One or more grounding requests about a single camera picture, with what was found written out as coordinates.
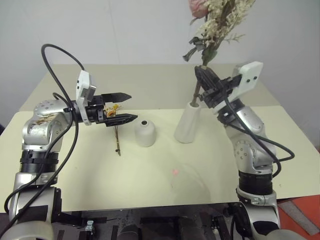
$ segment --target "white table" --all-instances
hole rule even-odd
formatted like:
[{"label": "white table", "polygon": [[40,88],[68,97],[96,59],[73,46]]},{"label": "white table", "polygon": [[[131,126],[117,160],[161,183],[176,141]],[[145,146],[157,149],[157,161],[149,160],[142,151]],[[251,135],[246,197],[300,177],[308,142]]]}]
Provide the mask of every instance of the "white table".
[{"label": "white table", "polygon": [[[273,181],[278,198],[320,194],[320,156],[281,106],[252,108],[264,121],[266,134],[294,151]],[[238,171],[224,127],[207,108],[201,110],[193,143],[178,143],[173,133],[182,109],[126,110],[157,128],[153,146],[135,142],[134,122],[119,127],[121,156],[115,153],[112,128],[80,125],[77,145],[59,175],[62,210],[105,210],[237,201]],[[12,191],[19,170],[22,128],[31,111],[18,112],[0,136],[2,187],[0,203]],[[67,154],[74,129],[63,139],[59,159]],[[286,153],[277,151],[282,158]]]}]

